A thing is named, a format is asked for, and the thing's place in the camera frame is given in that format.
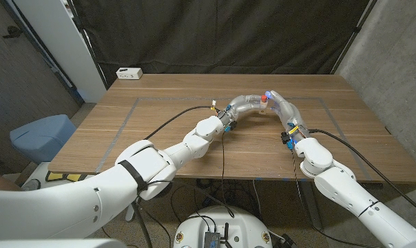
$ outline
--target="electrical outlet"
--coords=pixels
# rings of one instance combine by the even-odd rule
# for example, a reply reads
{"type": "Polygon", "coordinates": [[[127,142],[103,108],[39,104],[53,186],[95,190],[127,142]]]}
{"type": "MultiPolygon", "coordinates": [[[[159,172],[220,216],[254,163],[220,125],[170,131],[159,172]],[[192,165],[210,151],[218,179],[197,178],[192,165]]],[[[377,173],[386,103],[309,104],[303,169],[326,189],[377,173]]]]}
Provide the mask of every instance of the electrical outlet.
{"type": "Polygon", "coordinates": [[[116,75],[118,79],[140,79],[143,73],[140,68],[119,68],[116,75]]]}

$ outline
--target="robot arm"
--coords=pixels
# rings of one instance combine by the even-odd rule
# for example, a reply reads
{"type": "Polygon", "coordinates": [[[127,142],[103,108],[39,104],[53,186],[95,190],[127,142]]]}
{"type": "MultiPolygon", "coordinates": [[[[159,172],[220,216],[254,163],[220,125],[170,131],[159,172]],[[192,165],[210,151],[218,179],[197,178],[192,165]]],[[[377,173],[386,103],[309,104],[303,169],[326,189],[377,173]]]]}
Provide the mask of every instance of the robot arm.
{"type": "Polygon", "coordinates": [[[30,192],[0,191],[0,240],[85,238],[130,205],[140,193],[149,200],[185,163],[204,156],[214,135],[239,113],[260,109],[255,96],[239,96],[220,116],[200,121],[183,141],[165,150],[150,141],[130,145],[115,166],[89,179],[30,192]]]}
{"type": "Polygon", "coordinates": [[[348,167],[310,136],[294,105],[277,92],[266,95],[275,101],[273,110],[289,134],[290,149],[295,146],[296,154],[304,158],[300,169],[314,179],[318,190],[354,214],[385,247],[416,247],[416,228],[369,194],[348,167]]]}

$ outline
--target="black backdrop curtain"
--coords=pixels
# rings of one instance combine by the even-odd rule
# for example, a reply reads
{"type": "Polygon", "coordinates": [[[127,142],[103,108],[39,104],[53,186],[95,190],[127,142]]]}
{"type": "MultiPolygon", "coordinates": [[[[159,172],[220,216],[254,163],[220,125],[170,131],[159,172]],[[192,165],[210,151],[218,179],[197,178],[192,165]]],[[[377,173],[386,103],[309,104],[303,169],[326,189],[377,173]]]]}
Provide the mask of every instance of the black backdrop curtain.
{"type": "Polygon", "coordinates": [[[109,84],[144,73],[328,74],[368,0],[74,0],[109,84]]]}

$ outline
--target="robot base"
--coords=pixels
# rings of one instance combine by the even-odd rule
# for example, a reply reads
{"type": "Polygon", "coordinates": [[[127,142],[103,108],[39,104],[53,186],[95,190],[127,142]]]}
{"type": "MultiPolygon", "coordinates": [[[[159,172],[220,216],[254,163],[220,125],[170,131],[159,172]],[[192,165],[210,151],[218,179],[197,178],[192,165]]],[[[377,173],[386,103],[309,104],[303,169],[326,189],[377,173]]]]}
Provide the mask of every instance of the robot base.
{"type": "MultiPolygon", "coordinates": [[[[272,247],[271,237],[266,226],[255,216],[247,211],[229,207],[234,213],[232,218],[225,207],[213,206],[201,209],[201,216],[208,216],[214,220],[217,226],[217,237],[225,235],[225,225],[228,223],[228,243],[231,247],[272,247]]],[[[208,222],[211,233],[214,232],[214,224],[209,218],[205,218],[208,222]]],[[[197,248],[197,247],[228,247],[224,243],[211,242],[205,244],[205,232],[208,232],[208,226],[202,218],[191,218],[182,222],[174,236],[174,248],[197,248]]]]}

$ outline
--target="white wall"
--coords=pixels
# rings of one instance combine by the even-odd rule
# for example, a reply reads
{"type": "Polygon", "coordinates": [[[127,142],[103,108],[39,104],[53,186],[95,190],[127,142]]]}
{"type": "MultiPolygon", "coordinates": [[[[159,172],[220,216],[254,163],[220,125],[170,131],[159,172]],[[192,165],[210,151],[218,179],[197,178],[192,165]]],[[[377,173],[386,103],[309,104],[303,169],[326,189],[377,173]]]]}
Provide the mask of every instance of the white wall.
{"type": "Polygon", "coordinates": [[[87,46],[61,1],[14,0],[86,103],[106,92],[87,46]]]}

